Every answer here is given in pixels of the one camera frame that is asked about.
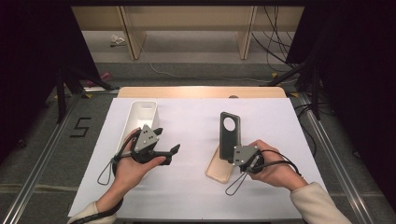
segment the white sleeve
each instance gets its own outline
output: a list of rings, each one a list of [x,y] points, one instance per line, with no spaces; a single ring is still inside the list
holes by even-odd
[[[88,204],[87,207],[84,208],[84,210],[82,210],[78,214],[76,214],[73,217],[71,217],[69,219],[69,221],[67,222],[67,224],[70,224],[70,223],[72,223],[72,222],[74,222],[74,221],[76,221],[76,220],[78,220],[80,218],[91,216],[91,215],[97,214],[97,213],[98,213],[98,209],[96,207],[96,203],[95,202],[90,203],[90,204]],[[110,217],[102,217],[100,219],[96,219],[94,221],[90,221],[90,222],[87,222],[87,223],[90,223],[90,224],[111,224],[111,223],[113,223],[116,220],[116,218],[117,218],[117,215],[114,214],[114,215],[112,215]]]
[[[351,223],[335,206],[330,195],[318,183],[294,190],[291,201],[309,224]]]

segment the hand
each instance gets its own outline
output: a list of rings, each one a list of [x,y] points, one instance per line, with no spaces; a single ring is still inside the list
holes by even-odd
[[[137,129],[131,131],[124,139],[128,139]],[[132,141],[128,143],[124,151],[131,150]],[[96,202],[99,212],[104,212],[114,207],[123,196],[131,189],[136,187],[143,176],[152,168],[165,161],[165,157],[156,157],[149,162],[141,164],[134,161],[132,157],[122,158],[118,164],[116,178],[108,191]]]
[[[137,129],[131,131],[128,136],[124,139],[128,139]],[[132,140],[129,141],[128,145],[123,151],[130,151],[132,146]],[[118,164],[116,178],[113,185],[117,185],[119,188],[126,190],[127,192],[136,187],[143,176],[152,168],[160,165],[165,160],[165,157],[156,157],[151,161],[144,164],[139,163],[132,159],[132,157],[122,158]]]
[[[260,150],[270,149],[279,152],[276,148],[269,146],[262,140],[256,140],[255,142],[251,143],[250,146],[258,147]],[[262,156],[264,157],[264,162],[284,160],[280,155],[271,151],[262,152]],[[297,175],[287,164],[275,164],[267,166],[262,169],[261,172],[257,174],[249,173],[249,175],[254,180],[260,180],[274,187],[283,187],[289,189],[290,191],[308,185],[308,183],[306,183],[302,177]]]

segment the metal rail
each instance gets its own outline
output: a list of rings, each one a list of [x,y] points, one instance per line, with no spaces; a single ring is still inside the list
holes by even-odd
[[[62,122],[58,123],[49,138],[48,143],[44,147],[43,152],[41,153],[40,157],[38,158],[37,162],[35,163],[35,167],[33,168],[32,172],[29,174],[29,177],[23,184],[21,191],[19,192],[18,196],[12,203],[12,205],[9,207],[9,210],[7,212],[6,218],[3,220],[3,224],[13,224],[13,223],[18,223],[19,219],[21,218],[21,215],[23,213],[23,210],[25,209],[26,205],[28,204],[33,191],[35,190],[35,186],[44,173],[44,170],[50,161],[50,158],[53,154],[53,151],[58,145],[60,136],[64,130],[64,127],[66,126],[68,122],[68,118],[70,114],[72,113],[74,107],[76,106],[78,100],[79,100],[80,95],[73,95],[71,98],[71,103],[69,105],[69,109],[67,110],[64,119]]]
[[[310,104],[310,101],[305,93],[301,93],[301,102],[304,105]],[[360,196],[358,189],[355,184],[349,177],[347,170],[344,164],[341,162],[335,148],[332,145],[332,142],[329,139],[329,136],[326,134],[320,120],[317,120],[315,115],[308,111],[308,118],[312,124],[312,127],[315,130],[315,133],[318,136],[320,143],[323,146],[323,149],[332,165],[332,169],[337,175],[338,180],[340,181],[340,185],[346,194],[350,205],[352,206],[353,211],[355,212],[356,217],[358,218],[359,223],[361,224],[369,224],[374,223],[370,212],[367,209],[367,205],[364,202],[363,198]]]

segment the white table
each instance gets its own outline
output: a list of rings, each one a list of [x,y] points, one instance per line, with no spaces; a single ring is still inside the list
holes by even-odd
[[[163,128],[156,150],[181,144],[171,165],[152,170],[124,198],[120,218],[143,221],[271,221],[300,219],[286,189],[274,188],[249,177],[234,196],[224,190],[240,175],[235,167],[228,184],[205,176],[219,145],[219,115],[226,111],[241,118],[242,144],[260,138],[277,147],[299,168],[308,182],[324,187],[290,100],[255,99],[137,99],[113,100],[91,161],[70,210],[73,216],[97,200],[107,187],[96,179],[114,156],[121,141],[131,103],[153,100]]]

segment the floor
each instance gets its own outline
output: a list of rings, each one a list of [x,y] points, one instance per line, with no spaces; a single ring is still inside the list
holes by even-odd
[[[231,32],[149,32],[144,50],[139,60],[131,61],[122,43],[110,47],[111,36],[123,37],[122,32],[84,32],[86,41],[100,73],[113,75],[108,81],[114,86],[161,86],[161,85],[220,85],[220,86],[257,86],[272,80],[272,75],[283,74],[289,68],[271,55],[267,55],[259,44],[252,39],[248,58],[240,60],[239,52]],[[282,33],[280,38],[289,45],[293,34]],[[268,47],[268,38],[263,33],[255,33],[258,40]],[[270,48],[282,58],[278,44]],[[294,93],[293,77],[282,83],[281,87],[289,93],[294,106],[304,103],[300,93]],[[15,148],[0,166],[0,217],[6,218],[7,210],[16,200],[22,186],[37,166],[41,153],[54,145],[49,159],[41,164],[42,174],[37,179],[30,200],[22,208],[19,223],[65,223],[68,210],[76,196],[79,182],[88,165],[96,139],[106,118],[111,100],[115,93],[94,93],[88,97],[71,96],[67,99],[72,112],[67,123],[61,127],[62,136],[56,142],[49,142],[57,129],[57,105],[55,92],[49,97],[48,108],[43,108],[30,132],[24,139],[25,148]],[[326,102],[325,92],[321,101]],[[326,144],[320,141],[314,128],[315,122],[309,113],[301,116],[306,128],[306,139],[312,150],[316,151],[315,161],[323,176],[326,188],[337,207],[352,223],[395,223],[396,215],[359,157],[354,155],[354,147],[349,142],[336,115],[328,105],[320,107],[320,125],[324,127],[334,151],[337,153],[346,173],[359,196],[366,205],[369,222],[362,222],[354,211],[351,199],[345,194],[337,173],[329,160]],[[81,134],[75,124],[88,126],[85,137],[73,138]],[[131,223],[118,220],[116,223]]]

